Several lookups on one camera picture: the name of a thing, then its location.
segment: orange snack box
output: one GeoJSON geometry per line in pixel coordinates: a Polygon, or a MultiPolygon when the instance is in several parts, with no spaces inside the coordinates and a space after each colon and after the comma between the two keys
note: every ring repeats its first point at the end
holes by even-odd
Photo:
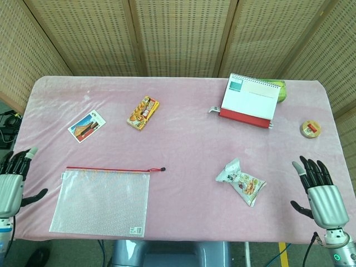
{"type": "Polygon", "coordinates": [[[160,103],[152,97],[145,96],[145,98],[135,108],[133,113],[127,119],[127,123],[132,127],[142,130],[150,117],[155,113],[160,103]]]}

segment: zipper pull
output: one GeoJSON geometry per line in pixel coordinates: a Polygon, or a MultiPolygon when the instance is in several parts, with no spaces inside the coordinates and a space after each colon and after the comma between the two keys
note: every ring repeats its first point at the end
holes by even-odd
{"type": "Polygon", "coordinates": [[[162,167],[160,169],[157,169],[157,168],[149,169],[148,171],[165,171],[165,170],[166,170],[166,168],[162,167]]]}

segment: woven panel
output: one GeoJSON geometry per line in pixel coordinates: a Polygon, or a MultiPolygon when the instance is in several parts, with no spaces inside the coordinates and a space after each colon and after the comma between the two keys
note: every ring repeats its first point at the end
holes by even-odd
{"type": "Polygon", "coordinates": [[[356,190],[356,114],[337,124],[341,145],[356,190]]]}
{"type": "Polygon", "coordinates": [[[340,0],[285,77],[319,80],[333,112],[356,100],[356,1],[340,0]]]}
{"type": "Polygon", "coordinates": [[[75,75],[139,75],[121,1],[25,2],[75,75]]]}
{"type": "Polygon", "coordinates": [[[72,73],[17,1],[0,1],[0,25],[0,92],[23,112],[37,79],[72,73]]]}
{"type": "Polygon", "coordinates": [[[149,76],[211,77],[229,0],[136,0],[149,76]]]}
{"type": "Polygon", "coordinates": [[[259,78],[273,74],[324,0],[240,0],[236,27],[225,52],[221,77],[231,72],[259,78]]]}

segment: robot finger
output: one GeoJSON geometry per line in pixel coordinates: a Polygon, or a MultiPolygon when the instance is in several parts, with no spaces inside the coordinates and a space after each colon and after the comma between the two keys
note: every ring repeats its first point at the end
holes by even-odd
{"type": "Polygon", "coordinates": [[[311,210],[299,206],[299,204],[298,204],[297,202],[295,202],[294,200],[292,200],[290,203],[291,203],[292,207],[293,207],[297,212],[299,212],[300,214],[303,214],[303,215],[305,215],[305,216],[307,216],[307,217],[309,217],[309,218],[311,218],[311,219],[314,219],[314,216],[313,216],[311,210]]]}
{"type": "Polygon", "coordinates": [[[9,160],[13,155],[13,151],[8,152],[2,159],[0,162],[0,174],[4,174],[6,169],[7,169],[7,165],[9,164],[9,160]]]}
{"type": "Polygon", "coordinates": [[[325,185],[325,181],[324,181],[324,178],[323,178],[323,174],[322,172],[320,171],[318,165],[311,159],[308,160],[308,163],[309,165],[313,168],[313,171],[314,171],[314,174],[315,176],[317,177],[318,179],[318,183],[319,185],[325,185]]]}
{"type": "Polygon", "coordinates": [[[300,177],[300,181],[304,187],[305,193],[308,193],[308,189],[311,188],[311,185],[310,185],[310,182],[306,175],[305,170],[295,161],[292,161],[292,165],[296,169],[296,171],[300,177]]]}
{"type": "Polygon", "coordinates": [[[19,162],[22,162],[22,159],[24,158],[24,156],[26,155],[26,153],[28,152],[28,150],[26,151],[21,151],[17,154],[15,154],[12,159],[10,160],[5,173],[6,174],[12,174],[16,165],[19,164],[19,162]]]}
{"type": "Polygon", "coordinates": [[[45,188],[45,189],[42,189],[36,196],[25,197],[21,201],[21,207],[25,207],[28,204],[37,202],[38,200],[43,198],[47,192],[48,192],[48,189],[45,188]]]}
{"type": "Polygon", "coordinates": [[[325,183],[327,185],[333,185],[333,180],[332,180],[332,178],[330,176],[328,168],[320,160],[317,161],[317,164],[319,165],[319,167],[320,167],[320,169],[322,171],[322,175],[324,177],[325,183]]]}
{"type": "Polygon", "coordinates": [[[310,185],[313,187],[313,186],[318,186],[319,183],[317,182],[316,178],[315,178],[315,172],[313,170],[313,168],[309,165],[308,161],[306,160],[305,157],[303,156],[300,156],[299,157],[300,160],[302,161],[302,163],[304,164],[304,168],[305,168],[305,172],[306,172],[306,175],[307,177],[309,178],[310,180],[310,185]]]}
{"type": "Polygon", "coordinates": [[[14,165],[13,169],[12,169],[12,173],[13,174],[21,174],[21,168],[23,166],[24,163],[24,158],[26,157],[26,153],[29,152],[30,149],[22,151],[21,156],[18,158],[16,164],[14,165]]]}

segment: robotic hand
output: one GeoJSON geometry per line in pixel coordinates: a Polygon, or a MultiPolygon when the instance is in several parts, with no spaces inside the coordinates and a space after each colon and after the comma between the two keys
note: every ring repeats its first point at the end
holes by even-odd
{"type": "Polygon", "coordinates": [[[13,151],[11,151],[0,161],[0,266],[3,265],[8,252],[12,225],[15,228],[15,223],[11,223],[10,217],[14,217],[20,207],[25,207],[43,198],[48,191],[48,189],[43,189],[36,196],[22,198],[24,181],[36,152],[37,148],[34,147],[14,155],[11,159],[13,155],[13,151]]]}
{"type": "Polygon", "coordinates": [[[317,225],[327,230],[324,235],[326,244],[322,243],[316,232],[311,241],[316,239],[329,250],[335,266],[356,266],[355,244],[343,230],[349,216],[338,187],[333,184],[327,167],[321,161],[318,160],[316,164],[302,156],[300,160],[305,169],[295,161],[292,164],[303,184],[311,210],[299,206],[295,201],[291,201],[291,205],[297,212],[314,219],[317,225]]]}

